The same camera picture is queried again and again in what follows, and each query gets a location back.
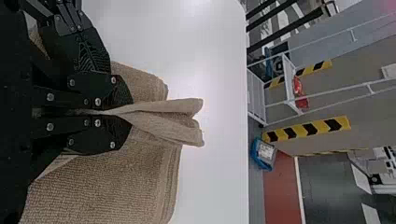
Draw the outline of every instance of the red floor mat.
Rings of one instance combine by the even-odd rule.
[[[302,224],[294,158],[278,151],[274,171],[263,175],[266,224]]]

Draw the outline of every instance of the folded cloth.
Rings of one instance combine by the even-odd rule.
[[[45,52],[37,32],[30,37]],[[169,222],[182,144],[204,144],[192,119],[203,102],[166,101],[168,89],[159,78],[126,65],[112,63],[112,73],[122,76],[135,102],[103,112],[134,125],[124,146],[76,157],[41,176],[29,188],[21,223]]]

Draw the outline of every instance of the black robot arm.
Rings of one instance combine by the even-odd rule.
[[[37,20],[45,51],[28,37]],[[0,223],[18,223],[29,185],[61,154],[118,150],[132,125],[75,115],[134,102],[80,0],[0,0]]]

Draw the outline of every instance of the white table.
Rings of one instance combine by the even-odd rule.
[[[184,147],[171,223],[248,224],[245,13],[237,0],[84,0],[111,59],[170,98],[205,100],[205,147]]]

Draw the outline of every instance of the screw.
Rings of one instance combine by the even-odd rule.
[[[74,79],[70,79],[69,86],[71,86],[71,87],[76,86],[76,81]]]
[[[53,125],[53,123],[47,124],[47,131],[52,132],[54,128],[55,128],[55,126]]]
[[[97,120],[95,121],[95,127],[96,127],[96,128],[99,128],[101,125],[102,125],[102,122],[101,122],[99,119],[97,119]]]
[[[69,146],[73,146],[74,145],[74,139],[70,138],[69,142],[67,143]]]
[[[95,105],[96,105],[96,106],[100,106],[101,104],[102,104],[102,100],[99,99],[99,98],[96,98],[96,99],[95,99]]]
[[[53,100],[55,100],[55,95],[52,94],[52,93],[48,93],[48,94],[47,94],[47,100],[48,100],[48,101],[53,101]]]

